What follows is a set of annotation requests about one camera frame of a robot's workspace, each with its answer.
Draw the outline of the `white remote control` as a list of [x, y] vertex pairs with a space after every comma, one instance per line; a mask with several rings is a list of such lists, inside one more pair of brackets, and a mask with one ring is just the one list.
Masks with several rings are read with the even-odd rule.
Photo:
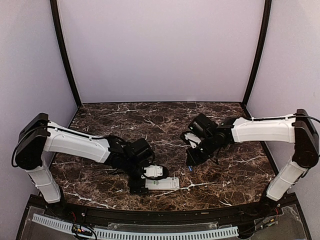
[[180, 188], [180, 181], [177, 177], [167, 177], [160, 180], [145, 181], [145, 187], [151, 191], [170, 191]]

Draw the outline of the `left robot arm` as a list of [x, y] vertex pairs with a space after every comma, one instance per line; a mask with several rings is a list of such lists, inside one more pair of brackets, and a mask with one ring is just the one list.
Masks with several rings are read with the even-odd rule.
[[155, 154], [143, 138], [129, 142], [115, 135], [97, 136], [65, 128], [50, 121], [46, 113], [38, 114], [19, 134], [11, 165], [31, 177], [51, 210], [67, 218], [70, 206], [62, 200], [62, 191], [55, 182], [43, 152], [56, 152], [82, 157], [122, 170], [133, 181], [133, 189], [141, 193], [145, 179], [162, 176], [162, 168], [152, 162]]

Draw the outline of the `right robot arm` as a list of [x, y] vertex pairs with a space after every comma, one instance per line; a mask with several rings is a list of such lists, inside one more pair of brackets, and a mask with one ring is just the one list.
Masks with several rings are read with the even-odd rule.
[[304, 109], [277, 117], [231, 117], [220, 124], [201, 113], [180, 136], [190, 145], [186, 150], [186, 165], [198, 166], [215, 157], [221, 148], [234, 143], [258, 141], [294, 144], [293, 155], [266, 188], [266, 198], [255, 205], [255, 213], [266, 217], [274, 210], [274, 202], [279, 201], [291, 186], [319, 162], [320, 137], [313, 120], [314, 117]]

